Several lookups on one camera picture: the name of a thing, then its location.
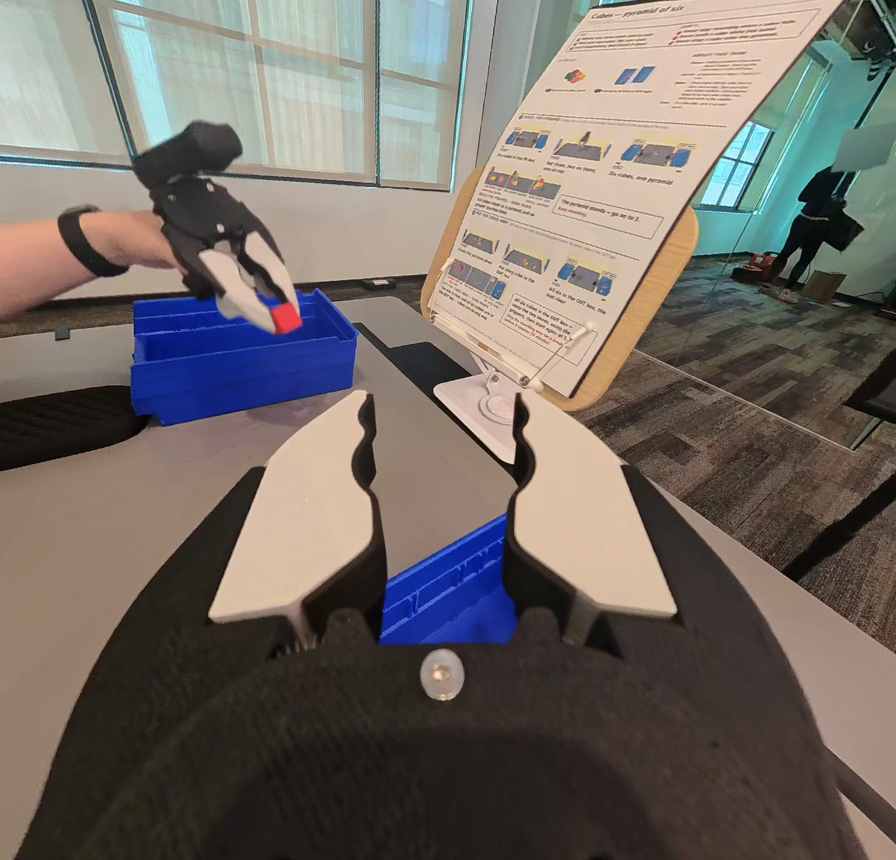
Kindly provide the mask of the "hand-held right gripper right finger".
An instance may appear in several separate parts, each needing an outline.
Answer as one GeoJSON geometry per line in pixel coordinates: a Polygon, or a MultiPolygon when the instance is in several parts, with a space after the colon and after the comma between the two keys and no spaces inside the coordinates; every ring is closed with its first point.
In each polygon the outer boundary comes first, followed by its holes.
{"type": "Polygon", "coordinates": [[[613,616],[678,623],[678,605],[626,466],[535,392],[516,397],[516,488],[506,515],[503,586],[519,617],[551,613],[562,642],[613,644],[613,616]]]}

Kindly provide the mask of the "wooden instruction board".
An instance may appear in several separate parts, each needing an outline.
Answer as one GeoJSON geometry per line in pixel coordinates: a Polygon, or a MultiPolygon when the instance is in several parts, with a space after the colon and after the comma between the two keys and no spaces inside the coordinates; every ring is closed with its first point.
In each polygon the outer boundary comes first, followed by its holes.
{"type": "Polygon", "coordinates": [[[638,0],[588,12],[477,178],[434,325],[479,372],[571,399],[722,152],[847,0],[638,0]]]}

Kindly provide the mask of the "black mesh pad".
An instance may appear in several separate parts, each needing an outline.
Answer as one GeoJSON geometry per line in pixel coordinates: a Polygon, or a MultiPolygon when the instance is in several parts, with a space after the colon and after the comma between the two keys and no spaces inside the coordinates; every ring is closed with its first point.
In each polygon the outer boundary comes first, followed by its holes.
{"type": "Polygon", "coordinates": [[[1,470],[96,451],[129,440],[150,418],[135,413],[130,389],[100,386],[1,404],[1,470]]]}

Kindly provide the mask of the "black wristband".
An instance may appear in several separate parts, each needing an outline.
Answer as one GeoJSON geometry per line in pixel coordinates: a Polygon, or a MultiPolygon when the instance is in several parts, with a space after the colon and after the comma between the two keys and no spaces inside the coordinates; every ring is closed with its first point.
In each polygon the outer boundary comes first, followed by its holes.
{"type": "Polygon", "coordinates": [[[85,271],[98,279],[110,279],[124,275],[127,266],[119,266],[97,252],[84,235],[81,219],[84,215],[101,212],[95,205],[74,206],[64,210],[57,217],[57,228],[67,250],[85,271]]]}

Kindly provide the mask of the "person's left hand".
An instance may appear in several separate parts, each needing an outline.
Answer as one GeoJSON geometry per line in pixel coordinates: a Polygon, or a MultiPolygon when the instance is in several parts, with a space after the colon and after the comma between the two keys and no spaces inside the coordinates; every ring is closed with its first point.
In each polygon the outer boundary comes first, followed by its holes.
{"type": "Polygon", "coordinates": [[[80,217],[80,227],[90,247],[120,268],[182,272],[161,221],[149,210],[88,212],[80,217]]]}

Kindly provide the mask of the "red equipment case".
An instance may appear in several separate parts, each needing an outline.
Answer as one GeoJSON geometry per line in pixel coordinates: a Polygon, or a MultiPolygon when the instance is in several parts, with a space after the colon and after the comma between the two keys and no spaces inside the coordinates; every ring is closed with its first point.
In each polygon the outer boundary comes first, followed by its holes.
{"type": "Polygon", "coordinates": [[[777,261],[777,252],[757,252],[748,261],[735,265],[730,278],[734,282],[746,285],[771,285],[778,278],[775,275],[777,261]]]}

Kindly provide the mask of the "blue plastic bin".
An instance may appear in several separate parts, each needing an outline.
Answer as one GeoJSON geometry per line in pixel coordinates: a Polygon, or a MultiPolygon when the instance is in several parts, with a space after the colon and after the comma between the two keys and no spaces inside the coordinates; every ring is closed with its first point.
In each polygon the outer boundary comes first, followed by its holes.
{"type": "Polygon", "coordinates": [[[502,583],[506,516],[388,579],[381,645],[509,642],[517,614],[502,583]]]}
{"type": "Polygon", "coordinates": [[[357,330],[320,290],[302,326],[271,335],[190,295],[133,303],[131,399],[172,426],[350,388],[357,330]]]}

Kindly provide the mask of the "person's left forearm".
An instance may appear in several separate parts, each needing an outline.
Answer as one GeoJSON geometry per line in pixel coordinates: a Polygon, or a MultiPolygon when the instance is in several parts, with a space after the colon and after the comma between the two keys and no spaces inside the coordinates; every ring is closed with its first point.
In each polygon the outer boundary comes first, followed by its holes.
{"type": "Polygon", "coordinates": [[[1,226],[1,320],[95,280],[71,253],[56,220],[1,226]]]}

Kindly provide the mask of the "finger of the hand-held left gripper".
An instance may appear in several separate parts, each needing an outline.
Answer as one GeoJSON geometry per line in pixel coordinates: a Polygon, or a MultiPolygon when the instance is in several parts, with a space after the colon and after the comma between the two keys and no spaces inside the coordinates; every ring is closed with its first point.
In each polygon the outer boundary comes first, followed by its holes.
{"type": "Polygon", "coordinates": [[[199,260],[212,286],[220,315],[228,320],[248,322],[267,334],[276,333],[276,325],[268,306],[263,303],[253,281],[228,253],[206,249],[199,260]]]}
{"type": "Polygon", "coordinates": [[[247,310],[252,316],[262,315],[263,299],[276,300],[271,316],[300,316],[296,289],[279,252],[260,232],[252,232],[245,239],[247,271],[252,271],[254,299],[247,310]]]}

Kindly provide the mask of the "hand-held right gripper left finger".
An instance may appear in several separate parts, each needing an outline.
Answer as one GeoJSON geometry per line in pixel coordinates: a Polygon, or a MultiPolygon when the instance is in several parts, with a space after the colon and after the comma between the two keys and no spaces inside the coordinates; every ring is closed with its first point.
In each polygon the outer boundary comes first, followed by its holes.
{"type": "Polygon", "coordinates": [[[209,619],[285,618],[300,645],[322,639],[330,615],[362,614],[382,630],[387,555],[371,485],[372,394],[354,391],[295,432],[267,462],[209,619]]]}

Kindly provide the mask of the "large gridded window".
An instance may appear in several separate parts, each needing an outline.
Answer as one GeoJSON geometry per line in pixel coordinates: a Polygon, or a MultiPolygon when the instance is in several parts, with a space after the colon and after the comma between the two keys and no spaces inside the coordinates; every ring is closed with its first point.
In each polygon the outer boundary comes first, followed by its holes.
{"type": "Polygon", "coordinates": [[[473,0],[1,0],[3,161],[128,167],[195,120],[244,177],[447,191],[473,0]]]}

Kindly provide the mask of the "small paned window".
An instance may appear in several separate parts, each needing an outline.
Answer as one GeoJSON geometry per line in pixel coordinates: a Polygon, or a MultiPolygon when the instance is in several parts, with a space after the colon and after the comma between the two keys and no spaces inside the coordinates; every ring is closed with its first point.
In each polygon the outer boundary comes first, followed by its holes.
{"type": "Polygon", "coordinates": [[[773,136],[772,128],[749,120],[722,152],[697,206],[715,211],[739,210],[773,136]]]}

